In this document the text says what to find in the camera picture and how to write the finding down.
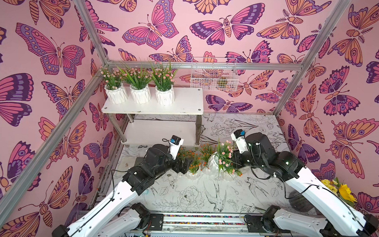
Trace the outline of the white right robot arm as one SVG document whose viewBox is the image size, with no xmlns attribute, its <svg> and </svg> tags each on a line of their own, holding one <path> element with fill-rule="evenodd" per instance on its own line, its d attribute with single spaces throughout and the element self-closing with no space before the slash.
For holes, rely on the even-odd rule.
<svg viewBox="0 0 379 237">
<path fill-rule="evenodd" d="M 322 218 L 309 217 L 270 206 L 261 217 L 267 232 L 286 230 L 307 237 L 371 237 L 379 220 L 362 214 L 327 188 L 305 164 L 291 152 L 276 152 L 268 137 L 260 132 L 246 136 L 238 129 L 231 134 L 237 149 L 233 151 L 233 164 L 260 169 L 270 177 L 278 178 L 303 196 L 322 214 Z"/>
</svg>

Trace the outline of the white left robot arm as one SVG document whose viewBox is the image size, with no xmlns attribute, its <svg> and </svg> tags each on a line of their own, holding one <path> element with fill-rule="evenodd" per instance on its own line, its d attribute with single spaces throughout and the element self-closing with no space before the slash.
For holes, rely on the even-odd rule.
<svg viewBox="0 0 379 237">
<path fill-rule="evenodd" d="M 150 147 L 143 161 L 131 167 L 105 199 L 76 222 L 55 228 L 52 237 L 117 237 L 137 227 L 143 229 L 150 212 L 142 204 L 133 204 L 122 217 L 117 215 L 169 170 L 188 171 L 188 164 L 178 158 L 179 150 L 173 143 Z"/>
</svg>

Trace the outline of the pink flower pot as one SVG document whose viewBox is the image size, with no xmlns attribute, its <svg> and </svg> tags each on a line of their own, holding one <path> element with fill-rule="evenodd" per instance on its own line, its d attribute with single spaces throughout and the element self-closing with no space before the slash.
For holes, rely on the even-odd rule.
<svg viewBox="0 0 379 237">
<path fill-rule="evenodd" d="M 129 66 L 118 70 L 121 73 L 122 81 L 129 85 L 131 95 L 136 104 L 148 103 L 151 100 L 149 84 L 152 81 L 149 70 Z"/>
<path fill-rule="evenodd" d="M 235 143 L 232 141 L 219 142 L 204 170 L 208 171 L 210 175 L 224 180 L 233 181 L 236 177 L 241 177 L 242 171 L 238 169 L 238 164 L 233 162 L 234 149 Z"/>
<path fill-rule="evenodd" d="M 151 77 L 155 85 L 157 102 L 162 106 L 170 106 L 174 103 L 174 83 L 177 69 L 171 63 L 164 65 L 162 62 L 154 62 L 151 67 Z"/>
<path fill-rule="evenodd" d="M 123 104 L 126 102 L 128 95 L 122 83 L 121 72 L 103 67 L 100 69 L 100 74 L 103 77 L 104 89 L 110 102 L 113 104 Z"/>
</svg>

